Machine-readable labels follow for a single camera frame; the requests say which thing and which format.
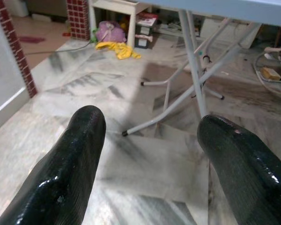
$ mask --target white marble tile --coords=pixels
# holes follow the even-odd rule
[[[174,101],[177,98],[177,95],[174,93],[173,97]],[[162,112],[160,100],[156,100],[154,109],[155,115]],[[200,115],[197,102],[194,98],[189,97],[188,99],[184,100],[184,102],[182,102],[176,109],[174,109],[173,112],[171,112],[166,118],[164,118],[161,123],[196,135],[199,121]]]
[[[96,96],[114,83],[123,79],[122,75],[102,74],[98,72],[83,74],[73,72],[70,73],[70,76],[70,80],[65,80],[63,84],[60,84],[60,86],[54,89],[49,89],[47,92],[71,96]]]
[[[210,165],[208,225],[238,225],[215,169]]]
[[[189,202],[201,192],[207,170],[184,144],[107,133],[96,180],[102,187]]]
[[[205,165],[204,168],[200,168],[200,176],[196,177],[195,184],[197,192],[192,196],[186,205],[191,212],[192,217],[198,225],[208,224],[208,159],[201,149],[197,136],[188,132],[184,132],[165,124],[158,124],[156,129],[155,138],[163,140],[170,140],[176,142],[178,145],[184,144],[185,147],[192,153],[193,160],[201,162]]]
[[[0,215],[63,131],[52,117],[21,111],[0,128]]]
[[[106,96],[112,101],[124,100],[153,106],[155,98],[164,96],[166,88],[162,86],[141,86],[143,81],[145,79],[125,77],[94,96]]]
[[[94,184],[83,225],[195,225],[185,203],[166,201]]]
[[[77,97],[44,92],[33,99],[31,111],[48,116],[71,117],[76,110],[85,105],[95,105],[112,124],[107,129],[123,128],[127,130],[152,118],[152,107],[126,101],[109,101],[98,97]]]
[[[255,121],[258,130],[256,135],[281,160],[281,121],[258,115],[256,115]]]
[[[146,72],[146,64],[147,62],[142,59],[136,60],[129,58],[118,60],[116,57],[106,57],[101,60],[93,60],[90,58],[81,65],[80,70],[142,77]]]
[[[85,41],[69,40],[58,50],[75,49],[86,44]],[[94,45],[89,45],[78,51],[53,53],[31,71],[38,91],[57,87],[68,73],[75,71],[94,52]]]
[[[223,101],[214,97],[206,98],[211,111],[231,115],[250,113],[281,121],[281,99],[273,96],[261,84],[212,77],[208,85],[225,96]]]

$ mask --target white stool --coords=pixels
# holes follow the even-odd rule
[[[147,8],[151,8],[151,5],[126,0],[89,0],[89,24],[91,36],[93,36],[92,31],[96,29],[94,8],[101,8],[130,15],[127,45],[134,48],[136,15]]]

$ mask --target white baseboard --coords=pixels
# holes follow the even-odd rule
[[[21,88],[9,100],[0,106],[0,127],[29,101],[26,88]]]

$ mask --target ironing board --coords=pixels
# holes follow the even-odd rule
[[[184,99],[189,97],[194,91],[199,105],[200,116],[203,118],[207,115],[205,101],[202,95],[201,85],[217,71],[225,62],[233,58],[241,48],[240,43],[253,30],[258,29],[261,23],[281,26],[281,0],[141,0],[142,2],[154,5],[163,5],[166,7],[183,8],[179,10],[179,18],[185,40],[187,60],[178,68],[175,73],[162,82],[142,82],[141,85],[167,85],[163,112],[150,121],[144,122],[136,127],[130,128],[122,132],[123,136],[127,136],[136,131],[151,126],[168,114],[170,114]],[[194,21],[192,12],[202,12],[212,15],[220,15],[226,17],[220,24],[218,30],[207,38],[200,46],[196,46],[196,38],[194,33]],[[237,37],[227,49],[214,62],[209,60],[208,48],[220,35],[224,28],[230,23],[233,17],[240,20],[252,21],[247,28]],[[193,85],[187,89],[176,101],[168,106],[171,82],[179,75],[183,69],[190,64]],[[209,90],[213,95],[219,94]]]

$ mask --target metal leg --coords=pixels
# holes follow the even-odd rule
[[[189,14],[188,14],[188,18],[189,19],[191,19],[191,12],[189,12]],[[209,46],[209,43],[210,43],[210,40],[212,41],[212,40],[214,40],[214,39],[216,39],[219,35],[220,35],[220,33],[223,31],[223,29],[228,25],[230,23],[230,19],[229,18],[225,18],[222,22],[221,22],[221,24],[220,24],[220,26],[219,26],[219,29],[212,35],[212,36],[210,36],[209,38],[207,38],[206,40],[204,40],[201,44],[200,44],[200,46],[195,50],[195,54],[198,54],[206,45],[208,45]],[[141,82],[140,84],[142,85],[142,86],[156,86],[156,85],[164,85],[164,84],[167,84],[167,82],[169,81],[169,80],[174,80],[174,78],[176,78],[176,76],[177,75],[179,75],[182,71],[183,71],[183,69],[188,65],[188,63],[189,63],[189,61],[188,60],[186,60],[184,63],[183,63],[183,65],[181,66],[181,67],[179,67],[177,70],[176,70],[176,72],[170,77],[170,78],[168,78],[167,80],[165,80],[165,81],[160,81],[160,82]]]
[[[194,48],[193,48],[192,42],[189,39],[190,29],[189,29],[189,25],[187,23],[187,15],[186,15],[185,10],[179,10],[179,18],[180,18],[183,37],[184,37],[184,41],[185,41],[187,57],[188,57],[188,60],[189,60],[190,66],[191,66],[192,80],[193,80],[193,85],[194,85],[196,96],[197,96],[200,115],[201,115],[201,118],[203,118],[204,116],[207,115],[207,111],[206,111],[206,106],[204,105],[201,86],[200,86],[200,82],[199,82],[199,75],[198,75],[199,68],[198,68],[198,64],[197,64],[197,59],[196,59],[196,56],[194,53]]]
[[[208,41],[204,44],[204,46],[202,47],[201,50],[201,64],[202,66],[205,68],[209,63],[210,63],[210,59],[209,59],[209,47],[210,45],[215,41],[215,39],[221,34],[221,32],[229,25],[229,23],[231,22],[230,18],[225,18],[223,19],[223,21],[221,22],[221,25],[219,27],[219,29],[217,29],[217,31],[215,33],[213,33],[209,38]]]
[[[167,91],[165,92],[165,98],[164,98],[164,105],[163,105],[163,111],[165,111],[168,108],[169,104],[169,97],[170,97],[170,81],[168,82]]]
[[[209,94],[221,99],[221,100],[224,100],[225,99],[225,96],[224,95],[221,95],[219,94],[218,92],[214,91],[214,90],[211,90],[210,88],[208,87],[204,87],[204,90],[207,91]]]
[[[193,24],[193,15],[192,15],[191,11],[187,11],[187,21],[188,21],[188,24],[189,24],[189,30],[190,30],[190,34],[191,34],[192,45],[193,45],[194,48],[198,48],[195,26]]]
[[[249,35],[257,26],[259,26],[258,23],[251,23],[248,25],[248,27],[243,31],[241,36],[237,38],[224,53],[219,57],[217,62],[214,62],[212,64],[212,67],[200,78],[199,84],[205,82],[212,74],[217,71],[226,61],[233,58],[233,56],[238,52],[240,49],[240,46],[238,43],[240,43],[247,35]],[[191,86],[188,90],[186,90],[175,102],[173,102],[163,113],[159,114],[155,118],[153,118],[150,121],[147,121],[143,124],[140,124],[136,127],[133,127],[129,130],[126,130],[122,133],[123,136],[127,136],[129,134],[132,134],[136,131],[139,131],[143,128],[146,128],[150,125],[153,125],[159,121],[161,121],[163,118],[165,118],[168,114],[170,114],[184,99],[186,99],[191,93],[194,91],[194,85]]]
[[[239,46],[236,45],[234,48],[230,48],[226,54],[225,57],[222,57],[221,60],[219,60],[210,70],[208,70],[201,78],[200,83],[203,83],[206,81],[212,74],[218,70],[228,59],[231,59],[233,55],[235,55],[238,50]],[[122,133],[123,136],[130,135],[136,131],[139,131],[143,128],[146,128],[148,126],[151,126],[159,121],[161,121],[163,118],[165,118],[168,114],[170,114],[181,102],[183,102],[184,99],[186,99],[191,93],[194,91],[194,85],[192,85],[189,89],[187,89],[175,102],[173,102],[163,113],[159,114],[152,120],[149,120],[143,124],[140,124],[136,127],[133,127],[129,130],[126,130]]]

